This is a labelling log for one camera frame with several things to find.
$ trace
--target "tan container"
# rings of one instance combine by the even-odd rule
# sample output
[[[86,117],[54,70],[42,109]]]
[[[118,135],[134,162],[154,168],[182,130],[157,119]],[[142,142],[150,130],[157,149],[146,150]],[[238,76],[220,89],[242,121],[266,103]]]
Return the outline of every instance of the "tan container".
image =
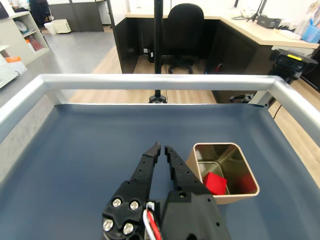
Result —
[[[226,179],[225,195],[213,195],[217,204],[231,204],[260,192],[243,152],[235,143],[196,143],[185,163],[201,182],[208,172]]]

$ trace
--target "desk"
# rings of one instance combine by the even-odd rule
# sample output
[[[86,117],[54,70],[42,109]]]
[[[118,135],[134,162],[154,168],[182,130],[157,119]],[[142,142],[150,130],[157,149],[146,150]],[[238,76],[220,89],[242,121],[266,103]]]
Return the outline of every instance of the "desk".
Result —
[[[170,9],[163,10],[163,31]],[[273,50],[294,50],[311,55],[319,47],[317,43],[289,39],[273,29],[266,29],[256,22],[232,20],[238,12],[226,9],[204,9],[204,30],[198,51],[200,59],[206,59],[207,74],[267,75],[273,62],[269,57]],[[152,49],[154,44],[154,10],[137,8],[127,12],[126,18],[114,28],[116,45],[123,73],[133,73],[143,49]],[[170,55],[166,47],[162,55]],[[230,96],[243,92],[216,91],[218,103],[229,103]]]
[[[99,6],[105,0],[48,0],[55,20],[67,19],[72,32],[103,32]]]
[[[168,18],[169,11],[164,9],[163,18]],[[273,29],[266,29],[256,24],[256,22],[246,22],[246,20],[232,20],[232,15],[227,10],[208,11],[204,10],[205,20],[220,20],[241,34],[255,41],[259,45],[285,46],[294,48],[317,49],[319,44],[309,43],[303,40],[293,40],[276,33]],[[128,12],[127,18],[153,19],[154,10],[150,8],[140,8]]]

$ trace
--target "aluminum rail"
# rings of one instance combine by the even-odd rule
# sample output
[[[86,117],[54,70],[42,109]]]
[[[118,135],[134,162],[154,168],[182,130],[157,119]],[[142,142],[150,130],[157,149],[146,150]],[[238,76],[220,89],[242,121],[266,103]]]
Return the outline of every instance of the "aluminum rail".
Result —
[[[0,142],[43,95],[54,105],[68,103],[61,99],[60,90],[65,89],[258,91],[252,103],[264,105],[270,95],[274,96],[320,146],[320,112],[280,77],[191,74],[39,75],[0,108]]]

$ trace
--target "office chair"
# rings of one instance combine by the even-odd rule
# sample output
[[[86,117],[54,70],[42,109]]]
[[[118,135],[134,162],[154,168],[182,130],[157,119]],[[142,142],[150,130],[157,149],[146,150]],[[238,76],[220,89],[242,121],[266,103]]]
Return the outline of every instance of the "office chair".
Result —
[[[200,39],[204,27],[204,13],[202,9],[194,4],[183,3],[171,9],[164,33],[164,48],[175,58],[167,61],[171,64],[169,74],[176,67],[187,68],[192,74],[193,61],[182,59],[182,55],[194,56],[199,50]]]

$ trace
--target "black pole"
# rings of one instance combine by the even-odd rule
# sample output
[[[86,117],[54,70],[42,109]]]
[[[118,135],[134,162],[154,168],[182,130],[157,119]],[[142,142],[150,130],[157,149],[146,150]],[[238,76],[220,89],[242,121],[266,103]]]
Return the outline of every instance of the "black pole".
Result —
[[[164,12],[163,0],[154,0],[154,73],[161,74],[162,68],[162,19]],[[154,95],[149,98],[149,103],[167,103],[161,90],[155,90]]]
[[[264,0],[263,3],[262,3],[262,5],[261,5],[261,7],[260,7],[260,11],[259,11],[260,15],[261,15],[262,12],[264,11],[265,6],[266,6],[266,3],[267,3],[267,0]]]
[[[154,73],[161,74],[162,18],[164,5],[162,0],[154,0]]]
[[[260,5],[259,5],[259,7],[258,7],[258,10],[256,11],[255,14],[252,15],[252,17],[250,17],[250,18],[247,20],[247,22],[249,22],[249,20],[252,20],[252,22],[254,22],[254,21],[256,20],[256,18],[259,17],[259,10],[260,10],[260,7],[261,7],[263,1],[264,1],[264,0],[261,0]]]

